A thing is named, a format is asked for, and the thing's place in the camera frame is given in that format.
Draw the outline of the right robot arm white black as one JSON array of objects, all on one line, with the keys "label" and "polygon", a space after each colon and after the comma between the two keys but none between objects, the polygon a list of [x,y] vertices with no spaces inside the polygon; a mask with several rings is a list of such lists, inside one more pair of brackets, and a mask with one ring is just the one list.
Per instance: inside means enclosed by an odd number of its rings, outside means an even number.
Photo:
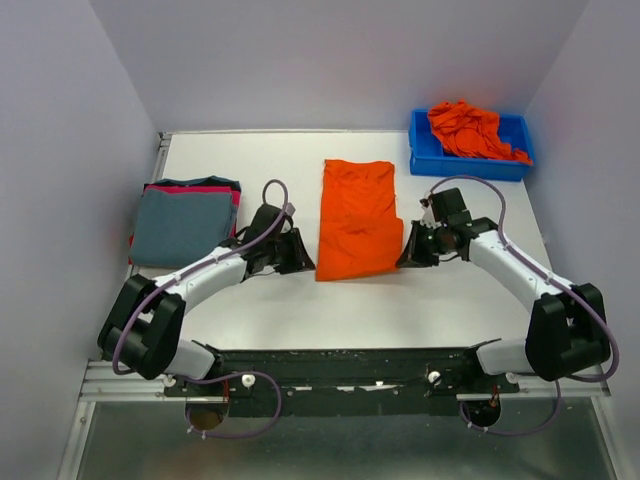
[{"label": "right robot arm white black", "polygon": [[585,376],[585,369],[617,356],[607,327],[604,300],[592,284],[577,285],[555,275],[517,247],[505,234],[504,221],[474,218],[457,188],[432,192],[420,201],[433,219],[414,220],[409,240],[396,262],[399,268],[428,268],[453,255],[488,273],[530,315],[521,340],[492,340],[475,349],[475,358],[460,367],[460,379],[480,392],[496,375],[535,375],[546,381]]}]

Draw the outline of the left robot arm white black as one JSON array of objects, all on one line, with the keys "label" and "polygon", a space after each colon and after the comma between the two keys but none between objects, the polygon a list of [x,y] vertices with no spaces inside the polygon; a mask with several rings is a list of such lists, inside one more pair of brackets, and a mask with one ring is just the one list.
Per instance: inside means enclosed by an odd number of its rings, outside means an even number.
[{"label": "left robot arm white black", "polygon": [[163,374],[186,377],[201,395],[222,380],[214,350],[181,338],[184,317],[216,293],[270,268],[280,275],[313,271],[293,221],[294,207],[264,203],[238,236],[173,273],[131,276],[121,288],[99,333],[97,345],[120,375],[147,380]]}]

